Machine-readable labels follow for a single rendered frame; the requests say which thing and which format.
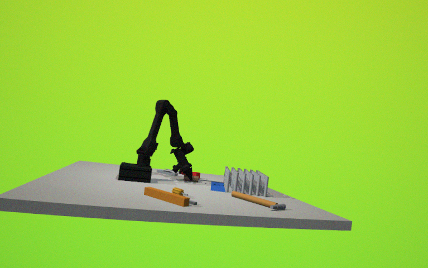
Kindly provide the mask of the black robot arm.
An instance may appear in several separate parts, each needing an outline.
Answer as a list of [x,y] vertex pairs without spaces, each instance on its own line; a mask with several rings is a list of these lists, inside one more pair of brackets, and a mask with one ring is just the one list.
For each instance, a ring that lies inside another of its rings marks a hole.
[[182,137],[179,133],[177,111],[168,100],[158,100],[155,105],[155,112],[148,136],[144,140],[142,146],[137,150],[138,159],[136,165],[140,167],[150,167],[150,157],[152,157],[155,150],[157,150],[158,143],[156,143],[156,137],[160,129],[162,119],[166,113],[169,115],[170,120],[170,145],[172,147],[177,147],[176,149],[171,149],[170,154],[174,153],[176,159],[179,159],[194,150],[190,142],[183,143]]

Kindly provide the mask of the hammer with wooden handle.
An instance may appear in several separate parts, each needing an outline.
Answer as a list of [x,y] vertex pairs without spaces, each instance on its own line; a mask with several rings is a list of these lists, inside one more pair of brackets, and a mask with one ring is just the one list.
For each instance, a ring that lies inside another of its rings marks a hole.
[[247,200],[250,202],[254,202],[254,203],[269,207],[271,209],[286,209],[285,204],[278,204],[278,203],[275,203],[275,202],[272,202],[269,200],[254,197],[252,195],[246,195],[246,194],[242,194],[242,193],[233,191],[232,196],[235,198],[241,198],[241,199],[244,199],[244,200]]

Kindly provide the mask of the blue curved strip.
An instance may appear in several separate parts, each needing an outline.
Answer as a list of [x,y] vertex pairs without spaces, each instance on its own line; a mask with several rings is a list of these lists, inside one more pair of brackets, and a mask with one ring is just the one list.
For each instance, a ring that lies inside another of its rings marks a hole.
[[211,190],[225,192],[224,183],[211,182]]

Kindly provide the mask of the orange rectangular bar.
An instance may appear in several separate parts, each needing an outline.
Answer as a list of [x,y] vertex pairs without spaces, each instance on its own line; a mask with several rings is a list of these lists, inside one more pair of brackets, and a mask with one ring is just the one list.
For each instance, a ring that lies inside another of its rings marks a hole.
[[170,193],[161,189],[153,187],[145,187],[144,195],[148,195],[153,198],[161,199],[169,203],[180,205],[182,207],[189,206],[189,199],[174,193]]

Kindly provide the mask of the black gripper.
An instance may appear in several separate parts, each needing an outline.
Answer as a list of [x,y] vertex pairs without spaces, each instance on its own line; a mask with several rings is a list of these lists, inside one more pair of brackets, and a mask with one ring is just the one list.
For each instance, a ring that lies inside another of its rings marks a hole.
[[177,162],[179,162],[182,166],[182,167],[180,167],[180,170],[179,170],[180,173],[185,174],[192,181],[193,180],[192,179],[193,171],[192,171],[192,168],[190,168],[190,167],[192,167],[191,163],[189,163],[187,161],[185,156],[177,159]]

